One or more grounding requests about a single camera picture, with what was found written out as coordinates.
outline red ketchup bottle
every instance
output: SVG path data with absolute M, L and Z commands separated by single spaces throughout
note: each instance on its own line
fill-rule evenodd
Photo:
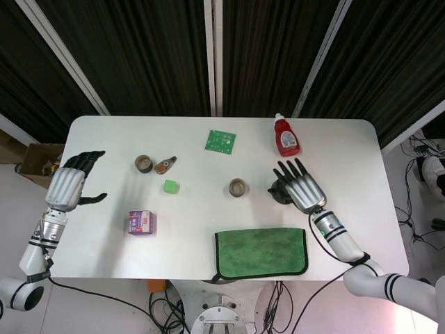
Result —
M 300 151 L 297 136 L 280 113 L 275 114 L 275 140 L 277 141 L 277 148 L 283 157 L 290 157 Z

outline robotic arm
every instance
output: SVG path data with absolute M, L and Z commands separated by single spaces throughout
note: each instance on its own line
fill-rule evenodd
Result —
M 68 159 L 59 168 L 48 189 L 45 202 L 48 210 L 43 213 L 20 260 L 19 267 L 26 274 L 26 282 L 16 278 L 0 280 L 0 318 L 4 308 L 28 311 L 33 309 L 43 295 L 43 280 L 50 277 L 53 261 L 50 252 L 57 248 L 67 224 L 66 213 L 77 205 L 93 204 L 106 197 L 81 197 L 83 184 L 96 160 L 105 154 L 84 152 Z
M 286 187 L 295 206 L 312 216 L 314 225 L 338 259 L 353 266 L 343 276 L 346 289 L 355 296 L 387 299 L 421 313 L 439 323 L 438 333 L 445 333 L 445 276 L 437 281 L 434 288 L 396 273 L 385 274 L 354 242 L 334 212 L 325 208 L 325 194 L 300 160 L 295 159 L 295 163 L 299 170 L 287 161 L 290 171 L 282 162 L 278 164 L 283 174 L 277 169 L 273 171 Z

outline table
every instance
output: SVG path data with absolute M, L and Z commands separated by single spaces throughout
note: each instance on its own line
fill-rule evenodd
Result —
M 407 274 L 380 148 L 364 120 L 290 119 L 302 146 L 298 155 L 323 188 L 334 210 L 364 251 L 386 272 Z M 160 118 L 84 116 L 75 120 L 62 163 L 83 151 L 105 150 L 83 188 L 83 196 L 107 192 L 95 205 L 70 212 L 54 254 L 54 277 L 165 278 L 206 280 L 216 273 L 213 234 L 246 228 L 297 227 L 307 230 L 309 268 L 282 280 L 330 280 L 348 268 L 326 255 L 293 205 L 275 202 L 267 189 L 273 168 L 285 161 L 275 145 L 270 118 Z M 231 155 L 204 149 L 209 130 L 236 134 Z M 134 159 L 156 162 L 177 156 L 165 174 L 142 174 Z M 235 177 L 249 187 L 229 195 Z M 164 193 L 165 180 L 180 183 Z M 157 215 L 155 235 L 127 233 L 128 213 Z

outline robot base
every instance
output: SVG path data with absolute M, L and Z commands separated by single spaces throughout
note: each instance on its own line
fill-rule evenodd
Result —
M 266 281 L 211 284 L 172 280 L 184 304 L 191 334 L 255 334 L 255 306 Z

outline green sponge cube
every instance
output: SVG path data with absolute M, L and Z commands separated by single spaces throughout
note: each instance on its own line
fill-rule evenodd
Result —
M 178 193 L 179 184 L 172 180 L 166 180 L 163 189 L 166 193 Z

